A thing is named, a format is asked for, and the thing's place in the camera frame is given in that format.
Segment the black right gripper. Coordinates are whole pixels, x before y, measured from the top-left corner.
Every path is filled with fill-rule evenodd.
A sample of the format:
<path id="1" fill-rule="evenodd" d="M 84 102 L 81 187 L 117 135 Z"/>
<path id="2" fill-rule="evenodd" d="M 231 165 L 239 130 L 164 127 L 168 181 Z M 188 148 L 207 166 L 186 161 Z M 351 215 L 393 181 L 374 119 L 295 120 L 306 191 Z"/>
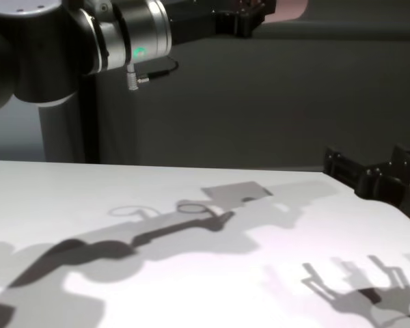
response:
<path id="1" fill-rule="evenodd" d="M 395 145 L 392 171 L 371 169 L 332 148 L 325 150 L 323 173 L 352 188 L 364 199 L 386 203 L 410 219 L 410 149 Z"/>

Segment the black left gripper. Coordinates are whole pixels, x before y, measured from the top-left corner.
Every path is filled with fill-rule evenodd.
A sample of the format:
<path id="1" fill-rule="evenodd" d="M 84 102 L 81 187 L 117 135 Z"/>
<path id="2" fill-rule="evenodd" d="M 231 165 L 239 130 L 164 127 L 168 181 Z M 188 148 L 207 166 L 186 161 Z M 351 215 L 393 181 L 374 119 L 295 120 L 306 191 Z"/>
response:
<path id="1" fill-rule="evenodd" d="M 187 43 L 217 35 L 250 38 L 274 14 L 276 0 L 176 1 L 169 5 L 169 26 L 173 43 Z"/>

